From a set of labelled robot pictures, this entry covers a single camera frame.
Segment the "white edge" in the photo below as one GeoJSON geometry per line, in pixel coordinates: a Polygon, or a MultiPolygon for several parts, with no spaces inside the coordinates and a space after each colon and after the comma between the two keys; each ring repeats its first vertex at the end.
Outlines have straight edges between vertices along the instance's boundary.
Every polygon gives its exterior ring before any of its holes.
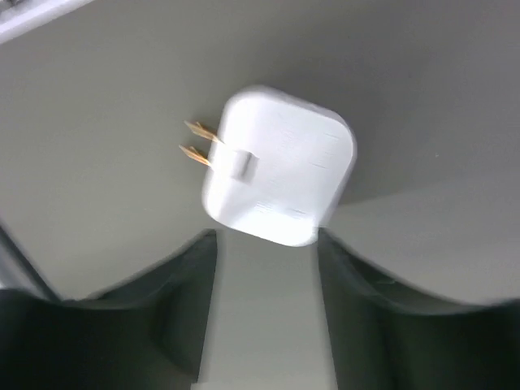
{"type": "Polygon", "coordinates": [[[0,45],[93,0],[28,0],[0,15],[0,45]]]}

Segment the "metal prong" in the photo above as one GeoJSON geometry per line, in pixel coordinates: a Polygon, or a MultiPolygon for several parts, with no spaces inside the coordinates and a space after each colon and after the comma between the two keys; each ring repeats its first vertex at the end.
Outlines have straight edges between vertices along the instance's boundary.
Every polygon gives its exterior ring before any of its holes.
{"type": "Polygon", "coordinates": [[[205,128],[200,124],[199,122],[191,123],[191,122],[184,122],[186,126],[189,127],[189,129],[193,132],[193,134],[206,138],[207,140],[213,141],[213,142],[219,142],[218,137],[209,129],[205,128]]]}
{"type": "Polygon", "coordinates": [[[199,163],[202,163],[204,165],[209,166],[210,162],[206,157],[204,157],[201,152],[196,150],[194,147],[190,146],[189,148],[186,148],[182,145],[179,145],[180,149],[190,158],[192,158],[195,161],[198,161],[199,163]]]}

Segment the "black object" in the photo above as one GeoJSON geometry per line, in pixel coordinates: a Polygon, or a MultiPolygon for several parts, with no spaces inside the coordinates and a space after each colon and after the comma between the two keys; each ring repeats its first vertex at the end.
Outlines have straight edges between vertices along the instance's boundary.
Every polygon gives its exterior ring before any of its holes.
{"type": "Polygon", "coordinates": [[[189,389],[217,261],[215,231],[103,293],[59,304],[0,290],[0,387],[189,389]]]}
{"type": "Polygon", "coordinates": [[[520,388],[520,303],[462,305],[409,287],[326,231],[318,266],[340,390],[520,388]]]}

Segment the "gray wall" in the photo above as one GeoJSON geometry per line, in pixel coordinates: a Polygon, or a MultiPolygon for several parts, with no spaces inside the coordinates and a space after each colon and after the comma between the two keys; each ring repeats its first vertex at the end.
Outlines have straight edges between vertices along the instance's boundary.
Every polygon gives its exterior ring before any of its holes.
{"type": "MultiPolygon", "coordinates": [[[[338,236],[433,292],[518,295],[519,16],[514,0],[97,0],[0,47],[0,217],[65,296],[130,276],[215,225],[183,120],[217,126],[263,83],[355,132],[338,236]]],[[[213,388],[333,382],[313,250],[223,238],[213,388]]]]}

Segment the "white plastic casing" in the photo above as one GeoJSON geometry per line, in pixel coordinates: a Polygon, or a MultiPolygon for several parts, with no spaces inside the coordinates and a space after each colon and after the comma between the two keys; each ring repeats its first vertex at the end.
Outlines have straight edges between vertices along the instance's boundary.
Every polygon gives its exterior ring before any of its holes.
{"type": "Polygon", "coordinates": [[[356,156],[336,113],[254,87],[226,104],[202,202],[217,222],[278,244],[315,241],[356,156]]]}

